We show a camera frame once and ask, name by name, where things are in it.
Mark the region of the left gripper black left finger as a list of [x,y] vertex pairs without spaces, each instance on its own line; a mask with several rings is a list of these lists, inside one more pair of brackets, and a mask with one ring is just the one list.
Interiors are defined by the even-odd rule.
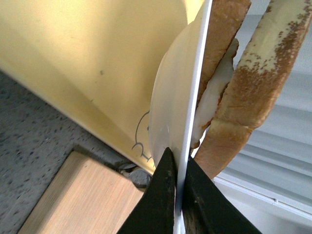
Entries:
[[119,234],[172,234],[174,231],[176,165],[170,148],[142,198],[118,230]]

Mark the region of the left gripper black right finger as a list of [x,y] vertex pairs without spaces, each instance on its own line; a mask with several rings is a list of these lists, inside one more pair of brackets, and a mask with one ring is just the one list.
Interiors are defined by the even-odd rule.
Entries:
[[182,202],[187,234],[259,234],[189,157]]

